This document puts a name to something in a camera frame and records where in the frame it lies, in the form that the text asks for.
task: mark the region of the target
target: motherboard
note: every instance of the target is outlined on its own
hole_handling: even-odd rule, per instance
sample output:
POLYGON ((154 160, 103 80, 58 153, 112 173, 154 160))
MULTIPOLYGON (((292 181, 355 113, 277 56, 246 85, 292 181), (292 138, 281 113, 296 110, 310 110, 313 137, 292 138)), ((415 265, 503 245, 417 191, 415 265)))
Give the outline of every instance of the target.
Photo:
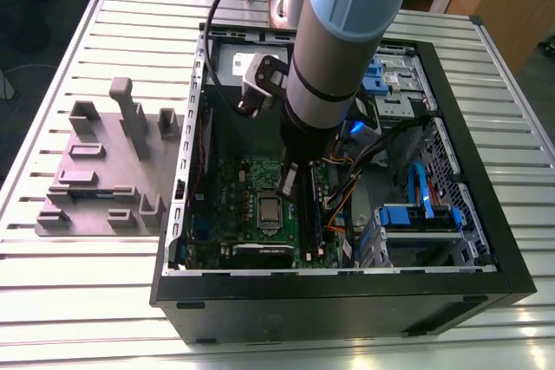
MULTIPOLYGON (((215 175, 195 195, 182 257, 191 269, 337 267, 336 238, 322 241, 319 256, 303 251, 297 206, 275 192, 281 160, 219 159, 215 175)), ((318 203, 330 193, 326 166, 313 167, 318 203)))

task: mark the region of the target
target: metal slats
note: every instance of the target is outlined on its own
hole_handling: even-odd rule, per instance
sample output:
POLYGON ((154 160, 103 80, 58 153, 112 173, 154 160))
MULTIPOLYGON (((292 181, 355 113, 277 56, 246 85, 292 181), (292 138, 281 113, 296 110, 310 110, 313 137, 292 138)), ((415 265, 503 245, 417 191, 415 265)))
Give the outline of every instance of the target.
MULTIPOLYGON (((116 369, 146 363, 162 370, 183 368, 184 360, 205 368, 204 358, 217 363, 220 359, 213 353, 218 353, 229 368, 265 364, 277 368, 283 366, 279 361, 262 355, 253 363, 245 354, 296 350, 283 353, 291 363, 285 367, 322 368, 336 363, 335 367, 403 368, 421 363, 435 369, 448 361, 452 368, 468 368, 473 362, 481 367, 489 362, 505 368, 548 368, 547 363, 555 359, 552 346, 542 345, 555 336, 552 156, 540 145, 518 97, 464 16, 402 11, 386 36, 432 42, 436 47, 539 290, 517 305, 488 311, 429 339, 186 346, 162 311, 148 305, 155 238, 35 235, 36 214, 67 144, 67 117, 75 100, 94 101, 99 111, 115 112, 117 106, 108 97, 109 82, 114 75, 127 75, 134 79, 134 99, 145 112, 156 114, 162 107, 173 107, 183 114, 198 27, 211 1, 103 0, 89 12, 91 23, 3 208, 0 322, 10 325, 0 328, 0 361, 55 366, 69 360, 64 362, 77 368, 116 369), (395 351, 387 353, 388 348, 395 351), (128 357, 142 358, 114 360, 128 357)), ((223 0, 217 17, 224 19, 221 22, 265 26, 267 2, 247 5, 244 0, 223 0)))

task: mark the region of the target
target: floor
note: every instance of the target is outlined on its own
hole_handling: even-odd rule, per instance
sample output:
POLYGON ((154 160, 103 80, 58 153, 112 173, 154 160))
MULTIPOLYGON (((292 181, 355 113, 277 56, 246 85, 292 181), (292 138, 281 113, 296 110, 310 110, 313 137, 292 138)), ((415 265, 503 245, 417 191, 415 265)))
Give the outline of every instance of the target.
MULTIPOLYGON (((50 27, 50 43, 43 51, 23 55, 17 53, 0 35, 0 68, 4 71, 21 65, 47 64, 56 66, 62 59, 69 40, 88 0, 51 0, 42 4, 50 27)), ((0 185, 7 175, 19 146, 48 89, 54 69, 46 66, 25 67, 7 75, 20 92, 16 101, 0 100, 0 185)), ((526 97, 540 121, 555 141, 555 59, 543 56, 540 49, 518 76, 526 97)))

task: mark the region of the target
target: wire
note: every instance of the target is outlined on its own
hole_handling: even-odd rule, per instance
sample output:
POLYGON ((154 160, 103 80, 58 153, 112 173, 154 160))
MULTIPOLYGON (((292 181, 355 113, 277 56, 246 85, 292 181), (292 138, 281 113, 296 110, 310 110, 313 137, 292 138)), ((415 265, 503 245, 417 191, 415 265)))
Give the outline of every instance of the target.
POLYGON ((438 204, 437 195, 435 193, 435 189, 434 189, 434 186, 432 185, 432 181, 430 180, 430 178, 426 179, 426 184, 428 184, 428 189, 430 190, 430 196, 432 197, 432 203, 434 205, 437 205, 438 204))
MULTIPOLYGON (((331 146, 331 149, 330 149, 330 156, 331 156, 331 159, 332 159, 332 160, 335 160, 335 161, 337 161, 337 162, 339 162, 339 161, 344 162, 344 161, 345 161, 345 158, 340 158, 340 157, 336 156, 336 147, 337 147, 337 144, 338 144, 338 143, 339 143, 339 138, 336 138, 336 141, 333 142, 333 145, 331 146)), ((353 160, 351 157, 348 157, 347 160, 348 160, 351 164, 354 162, 354 160, 353 160)))
POLYGON ((338 160, 333 160, 333 159, 328 159, 328 158, 320 158, 320 160, 323 160, 324 162, 326 162, 328 164, 332 164, 332 165, 345 165, 344 162, 340 162, 338 160))
POLYGON ((241 109, 238 106, 236 106, 235 104, 233 104, 231 99, 229 99, 224 94, 224 90, 223 90, 224 87, 222 86, 222 83, 219 81, 218 75, 214 71, 214 67, 212 65, 212 60, 211 60, 211 57, 210 57, 210 49, 208 48, 208 36, 210 34, 210 27, 212 26, 212 20, 214 18, 214 15, 216 13, 216 9, 218 8, 218 5, 219 5, 220 1, 221 0, 214 0, 213 1, 212 6, 211 6, 211 8, 208 12, 208 16, 206 17, 205 29, 204 29, 204 32, 203 32, 204 47, 205 47, 205 54, 206 54, 206 58, 205 58, 206 69, 208 70, 208 74, 210 75, 210 77, 212 78, 212 81, 214 82, 214 87, 216 88, 216 91, 218 91, 218 94, 220 95, 222 100, 236 114, 239 114, 240 116, 249 116, 250 115, 249 111, 247 111, 245 109, 241 109))
POLYGON ((339 214, 339 211, 341 211, 341 209, 343 208, 343 206, 347 202, 347 199, 350 197, 350 195, 353 193, 354 190, 355 190, 355 187, 352 186, 351 189, 349 190, 349 192, 345 195, 345 197, 343 197, 343 200, 341 201, 341 203, 337 206, 336 212, 333 213, 333 216, 331 216, 330 221, 328 222, 328 225, 326 226, 326 228, 328 230, 331 230, 330 227, 331 227, 331 224, 333 223, 333 220, 337 217, 337 214, 339 214))
POLYGON ((329 228, 330 231, 334 231, 335 233, 344 233, 345 229, 342 227, 330 227, 329 228))

